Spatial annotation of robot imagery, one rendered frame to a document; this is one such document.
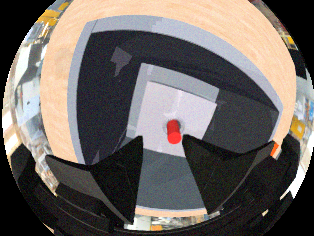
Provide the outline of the red peg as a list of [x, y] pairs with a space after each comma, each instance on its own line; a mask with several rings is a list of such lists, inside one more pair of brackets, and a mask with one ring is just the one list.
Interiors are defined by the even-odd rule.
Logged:
[[172, 119], [172, 121], [168, 123], [168, 142], [170, 145], [181, 142], [181, 134], [180, 130], [178, 130], [176, 119]]

